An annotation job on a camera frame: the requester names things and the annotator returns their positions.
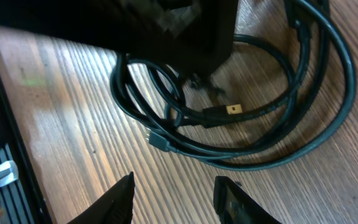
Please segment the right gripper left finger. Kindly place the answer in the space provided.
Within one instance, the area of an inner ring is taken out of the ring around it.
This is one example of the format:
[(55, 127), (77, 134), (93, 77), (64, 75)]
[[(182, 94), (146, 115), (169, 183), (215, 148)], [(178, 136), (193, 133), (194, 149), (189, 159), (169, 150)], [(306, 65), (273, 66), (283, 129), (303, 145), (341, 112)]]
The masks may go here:
[(131, 172), (69, 224), (131, 224), (134, 194), (134, 173)]

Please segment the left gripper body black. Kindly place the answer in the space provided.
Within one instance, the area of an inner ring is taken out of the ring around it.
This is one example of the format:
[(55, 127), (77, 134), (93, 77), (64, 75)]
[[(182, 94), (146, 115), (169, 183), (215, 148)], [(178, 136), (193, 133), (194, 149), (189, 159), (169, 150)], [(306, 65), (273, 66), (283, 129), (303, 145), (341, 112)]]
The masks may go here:
[(0, 25), (208, 76), (231, 55), (237, 1), (0, 0)]

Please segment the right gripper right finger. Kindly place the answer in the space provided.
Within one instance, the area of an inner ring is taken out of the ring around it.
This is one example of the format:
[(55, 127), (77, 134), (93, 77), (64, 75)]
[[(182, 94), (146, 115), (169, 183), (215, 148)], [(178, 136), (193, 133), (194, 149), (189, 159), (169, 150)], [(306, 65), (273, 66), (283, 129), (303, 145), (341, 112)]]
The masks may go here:
[(221, 223), (280, 224), (278, 220), (226, 176), (215, 178), (213, 205)]

